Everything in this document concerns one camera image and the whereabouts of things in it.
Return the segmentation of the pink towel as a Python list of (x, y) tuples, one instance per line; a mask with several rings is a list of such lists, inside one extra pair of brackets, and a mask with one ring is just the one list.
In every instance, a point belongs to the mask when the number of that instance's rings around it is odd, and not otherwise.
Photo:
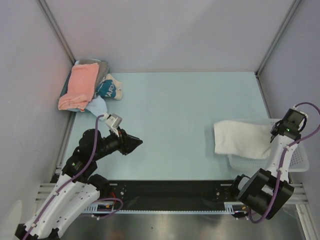
[(84, 110), (93, 99), (99, 64), (76, 64), (71, 69), (67, 92), (58, 101), (59, 110)]

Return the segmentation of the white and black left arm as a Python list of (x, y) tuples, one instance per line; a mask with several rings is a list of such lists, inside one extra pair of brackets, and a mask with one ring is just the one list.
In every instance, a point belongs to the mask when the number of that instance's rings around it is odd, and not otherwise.
[(113, 215), (123, 207), (123, 200), (111, 190), (110, 182), (94, 174), (97, 161), (114, 152), (126, 156), (143, 141), (118, 128), (102, 137), (97, 129), (86, 130), (78, 146), (67, 160), (55, 187), (42, 206), (25, 224), (17, 226), (20, 240), (58, 240), (69, 225), (91, 204), (110, 202), (107, 210)]

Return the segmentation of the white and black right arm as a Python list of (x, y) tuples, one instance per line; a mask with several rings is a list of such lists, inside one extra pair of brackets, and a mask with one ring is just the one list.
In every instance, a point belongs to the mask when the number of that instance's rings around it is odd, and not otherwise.
[(231, 197), (247, 206), (250, 214), (256, 212), (261, 215), (254, 223), (270, 220), (293, 195), (289, 166), (306, 123), (305, 113), (290, 108), (283, 119), (272, 126), (266, 167), (251, 177), (238, 175), (232, 183)]

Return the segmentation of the white towel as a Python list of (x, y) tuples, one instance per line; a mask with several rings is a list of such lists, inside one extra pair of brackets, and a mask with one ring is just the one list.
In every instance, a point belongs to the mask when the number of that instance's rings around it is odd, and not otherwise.
[(266, 159), (271, 150), (270, 124), (223, 120), (213, 125), (214, 152), (248, 159)]

